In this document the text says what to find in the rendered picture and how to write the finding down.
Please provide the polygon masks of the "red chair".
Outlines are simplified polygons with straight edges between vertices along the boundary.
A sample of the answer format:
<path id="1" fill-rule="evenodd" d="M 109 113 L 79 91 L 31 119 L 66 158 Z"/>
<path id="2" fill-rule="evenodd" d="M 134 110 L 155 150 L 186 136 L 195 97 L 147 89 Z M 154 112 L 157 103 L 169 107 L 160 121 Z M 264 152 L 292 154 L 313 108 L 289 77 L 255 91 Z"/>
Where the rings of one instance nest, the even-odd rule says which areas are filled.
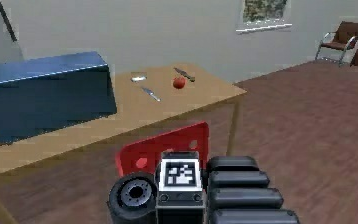
<path id="1" fill-rule="evenodd" d="M 125 145 L 115 156 L 120 177 L 133 172 L 154 173 L 164 151 L 197 151 L 205 168 L 209 153 L 209 126 L 205 121 Z"/>

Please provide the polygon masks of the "light wooden table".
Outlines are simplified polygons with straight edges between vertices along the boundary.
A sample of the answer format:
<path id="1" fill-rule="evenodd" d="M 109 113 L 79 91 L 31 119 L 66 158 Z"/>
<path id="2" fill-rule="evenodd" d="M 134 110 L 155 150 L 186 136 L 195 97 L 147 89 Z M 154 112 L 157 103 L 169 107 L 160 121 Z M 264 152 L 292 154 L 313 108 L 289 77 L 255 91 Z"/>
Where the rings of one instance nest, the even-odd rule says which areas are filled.
<path id="1" fill-rule="evenodd" d="M 193 64 L 195 77 L 177 90 L 174 65 L 146 69 L 147 79 L 113 78 L 116 114 L 0 146 L 0 224 L 110 224 L 106 206 L 120 145 L 170 121 L 237 106 L 244 90 Z M 142 90 L 152 90 L 158 102 Z"/>

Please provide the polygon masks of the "brown metal frame chair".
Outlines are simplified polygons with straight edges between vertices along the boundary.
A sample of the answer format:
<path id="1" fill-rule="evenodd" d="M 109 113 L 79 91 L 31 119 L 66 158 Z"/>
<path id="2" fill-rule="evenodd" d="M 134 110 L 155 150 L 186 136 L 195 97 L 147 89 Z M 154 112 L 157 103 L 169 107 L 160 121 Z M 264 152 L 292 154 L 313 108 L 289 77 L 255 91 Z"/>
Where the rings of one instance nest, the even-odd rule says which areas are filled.
<path id="1" fill-rule="evenodd" d="M 327 32 L 320 40 L 315 60 L 318 59 L 322 48 L 328 48 L 341 52 L 337 64 L 343 65 L 343 59 L 349 50 L 355 48 L 358 41 L 358 22 L 342 21 L 336 31 Z"/>

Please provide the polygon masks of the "dark handled knife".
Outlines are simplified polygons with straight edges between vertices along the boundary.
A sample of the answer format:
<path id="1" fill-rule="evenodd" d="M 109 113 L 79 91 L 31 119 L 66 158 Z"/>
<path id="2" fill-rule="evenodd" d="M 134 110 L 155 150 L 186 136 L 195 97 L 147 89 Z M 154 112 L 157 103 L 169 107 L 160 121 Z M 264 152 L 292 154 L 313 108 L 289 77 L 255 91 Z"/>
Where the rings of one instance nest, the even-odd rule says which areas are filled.
<path id="1" fill-rule="evenodd" d="M 177 68 L 177 67 L 174 67 L 174 70 L 175 70 L 176 72 L 178 72 L 180 75 L 186 77 L 189 81 L 195 82 L 195 77 L 190 76 L 186 71 L 181 70 L 181 69 L 179 69 L 179 68 Z"/>

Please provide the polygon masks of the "black slanted pole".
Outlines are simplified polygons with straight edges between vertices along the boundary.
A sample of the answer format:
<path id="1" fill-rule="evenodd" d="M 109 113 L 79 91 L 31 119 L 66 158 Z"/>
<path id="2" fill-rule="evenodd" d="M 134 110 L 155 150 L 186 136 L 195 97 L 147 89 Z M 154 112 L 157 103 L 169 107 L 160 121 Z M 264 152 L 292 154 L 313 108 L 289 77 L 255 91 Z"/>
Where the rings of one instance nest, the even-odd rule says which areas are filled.
<path id="1" fill-rule="evenodd" d="M 3 22 L 4 22 L 5 26 L 6 26 L 7 32 L 9 33 L 12 42 L 17 42 L 17 37 L 15 35 L 14 29 L 13 29 L 13 27 L 11 25 L 11 22 L 10 22 L 8 16 L 7 16 L 7 13 L 6 13 L 5 9 L 4 9 L 4 6 L 3 6 L 1 0 L 0 0 L 0 15 L 1 15 L 2 19 L 3 19 Z"/>

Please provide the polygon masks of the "blue box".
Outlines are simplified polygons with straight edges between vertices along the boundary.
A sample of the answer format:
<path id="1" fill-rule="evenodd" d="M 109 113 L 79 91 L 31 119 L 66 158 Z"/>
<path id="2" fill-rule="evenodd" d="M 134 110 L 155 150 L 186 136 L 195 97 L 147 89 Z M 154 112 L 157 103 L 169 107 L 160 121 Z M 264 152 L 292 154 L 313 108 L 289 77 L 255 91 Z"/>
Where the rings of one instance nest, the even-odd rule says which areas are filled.
<path id="1" fill-rule="evenodd" d="M 0 64 L 0 144 L 116 112 L 109 66 L 95 51 Z"/>

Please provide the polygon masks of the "silver butter knife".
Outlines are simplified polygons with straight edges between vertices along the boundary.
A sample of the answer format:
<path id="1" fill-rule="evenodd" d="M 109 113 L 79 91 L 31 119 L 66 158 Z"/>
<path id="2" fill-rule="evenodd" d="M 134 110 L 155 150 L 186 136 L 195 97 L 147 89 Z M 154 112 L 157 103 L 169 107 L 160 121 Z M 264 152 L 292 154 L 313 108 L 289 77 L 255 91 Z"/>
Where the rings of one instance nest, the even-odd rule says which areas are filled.
<path id="1" fill-rule="evenodd" d="M 152 91 L 152 90 L 150 90 L 150 89 L 148 89 L 148 88 L 146 88 L 146 87 L 141 87 L 142 88 L 142 90 L 144 91 L 144 92 L 146 92 L 149 96 L 151 96 L 154 100 L 156 100 L 156 101 L 158 101 L 158 102 L 160 102 L 161 101 L 161 99 L 158 97 L 158 96 L 156 96 L 155 95 L 155 93 Z"/>

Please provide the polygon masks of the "small clear glass bowl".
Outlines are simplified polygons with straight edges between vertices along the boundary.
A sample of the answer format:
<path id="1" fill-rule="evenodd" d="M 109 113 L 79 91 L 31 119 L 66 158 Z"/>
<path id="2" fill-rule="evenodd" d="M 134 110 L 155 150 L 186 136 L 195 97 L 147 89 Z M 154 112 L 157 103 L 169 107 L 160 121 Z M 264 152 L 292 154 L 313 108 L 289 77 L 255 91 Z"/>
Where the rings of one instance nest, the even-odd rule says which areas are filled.
<path id="1" fill-rule="evenodd" d="M 132 72 L 131 75 L 132 77 L 130 78 L 130 80 L 132 82 L 140 82 L 147 79 L 147 75 L 145 72 Z"/>

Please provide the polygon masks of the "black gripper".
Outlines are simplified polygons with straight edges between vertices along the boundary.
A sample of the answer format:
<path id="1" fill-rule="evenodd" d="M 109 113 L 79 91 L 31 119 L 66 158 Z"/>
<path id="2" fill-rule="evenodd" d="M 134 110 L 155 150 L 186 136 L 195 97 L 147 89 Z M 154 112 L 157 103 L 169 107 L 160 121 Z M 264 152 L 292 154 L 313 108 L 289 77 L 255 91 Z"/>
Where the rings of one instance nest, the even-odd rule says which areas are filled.
<path id="1" fill-rule="evenodd" d="M 156 194 L 150 173 L 131 173 L 117 180 L 107 201 L 112 224 L 156 224 Z"/>

